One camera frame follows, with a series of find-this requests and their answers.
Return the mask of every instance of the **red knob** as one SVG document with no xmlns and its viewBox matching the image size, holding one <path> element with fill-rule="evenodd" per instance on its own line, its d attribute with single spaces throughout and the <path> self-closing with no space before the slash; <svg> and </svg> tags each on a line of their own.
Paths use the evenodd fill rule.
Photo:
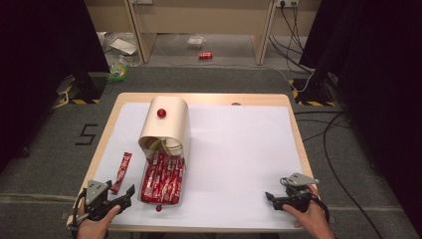
<svg viewBox="0 0 422 239">
<path fill-rule="evenodd" d="M 160 109 L 157 111 L 157 115 L 159 118 L 165 118 L 165 116 L 167 115 L 167 112 L 165 111 L 165 109 Z"/>
</svg>

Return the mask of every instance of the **red can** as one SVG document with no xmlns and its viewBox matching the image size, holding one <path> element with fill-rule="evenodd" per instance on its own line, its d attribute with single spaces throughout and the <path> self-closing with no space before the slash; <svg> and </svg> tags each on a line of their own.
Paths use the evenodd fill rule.
<svg viewBox="0 0 422 239">
<path fill-rule="evenodd" d="M 198 57 L 199 57 L 199 60 L 212 59 L 212 52 L 199 53 Z"/>
</svg>

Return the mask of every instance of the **wall socket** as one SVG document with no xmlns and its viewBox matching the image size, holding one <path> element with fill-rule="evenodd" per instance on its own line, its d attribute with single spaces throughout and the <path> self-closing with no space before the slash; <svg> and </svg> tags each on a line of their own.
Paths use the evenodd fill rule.
<svg viewBox="0 0 422 239">
<path fill-rule="evenodd" d="M 285 8 L 293 8 L 299 5 L 299 0 L 277 0 L 276 7 L 282 7 L 282 1 L 285 1 Z"/>
</svg>

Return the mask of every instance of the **human hand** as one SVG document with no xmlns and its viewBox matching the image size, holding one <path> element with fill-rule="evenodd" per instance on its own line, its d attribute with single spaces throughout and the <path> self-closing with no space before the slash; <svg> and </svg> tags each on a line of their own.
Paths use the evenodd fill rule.
<svg viewBox="0 0 422 239">
<path fill-rule="evenodd" d="M 84 215 L 85 209 L 85 199 L 81 200 L 80 208 L 78 209 L 78 215 Z M 104 239 L 106 236 L 106 231 L 108 229 L 109 224 L 111 223 L 112 219 L 118 214 L 120 211 L 120 206 L 117 205 L 112 208 L 108 214 L 100 221 L 92 221 L 89 219 L 85 219 L 79 225 L 78 230 L 78 239 Z"/>
<path fill-rule="evenodd" d="M 312 185 L 309 185 L 309 188 L 314 196 L 319 197 L 316 188 Z M 298 219 L 295 223 L 296 228 L 304 227 L 315 238 L 334 238 L 325 220 L 322 208 L 314 201 L 310 201 L 310 207 L 305 213 L 288 204 L 283 205 L 283 209 Z"/>
</svg>

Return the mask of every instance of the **gray carpet floor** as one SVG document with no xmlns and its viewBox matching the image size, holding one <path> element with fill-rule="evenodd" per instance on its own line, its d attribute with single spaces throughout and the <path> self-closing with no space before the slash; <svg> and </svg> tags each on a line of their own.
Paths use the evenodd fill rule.
<svg viewBox="0 0 422 239">
<path fill-rule="evenodd" d="M 286 72 L 286 77 L 303 75 Z M 289 96 L 322 201 L 338 238 L 376 238 L 376 234 L 334 177 L 324 154 L 327 123 L 344 108 L 295 104 L 289 83 L 275 70 L 217 68 L 131 68 L 125 81 L 109 83 L 97 105 L 67 105 L 53 111 L 29 145 L 28 157 L 15 158 L 0 175 L 0 238 L 69 238 L 69 215 L 118 94 L 124 92 L 249 93 Z M 343 114 L 326 134 L 326 151 L 335 173 L 367 213 L 383 238 L 418 238 L 388 184 L 366 156 Z M 94 134 L 90 141 L 80 137 Z M 139 233 L 111 232 L 109 238 L 139 238 Z M 281 238 L 311 238 L 306 232 Z"/>
</svg>

